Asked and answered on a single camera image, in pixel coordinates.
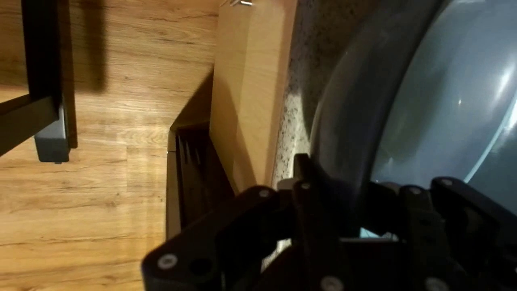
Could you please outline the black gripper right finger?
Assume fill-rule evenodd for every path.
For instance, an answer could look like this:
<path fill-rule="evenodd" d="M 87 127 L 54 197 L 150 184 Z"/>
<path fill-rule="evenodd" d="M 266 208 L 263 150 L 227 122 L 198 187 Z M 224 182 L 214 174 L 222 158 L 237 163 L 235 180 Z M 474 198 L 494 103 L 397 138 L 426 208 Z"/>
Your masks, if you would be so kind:
<path fill-rule="evenodd" d="M 369 227 L 400 240 L 408 291 L 517 291 L 517 216 L 460 179 L 371 182 Z"/>

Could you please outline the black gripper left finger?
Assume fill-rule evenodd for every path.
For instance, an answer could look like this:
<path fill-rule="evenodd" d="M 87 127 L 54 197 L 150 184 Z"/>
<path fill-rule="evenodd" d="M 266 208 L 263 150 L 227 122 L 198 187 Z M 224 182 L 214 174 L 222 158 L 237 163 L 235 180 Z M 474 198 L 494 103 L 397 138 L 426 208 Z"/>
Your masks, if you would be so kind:
<path fill-rule="evenodd" d="M 345 255 L 313 163 L 284 189 L 251 185 L 150 250 L 143 291 L 345 291 Z"/>

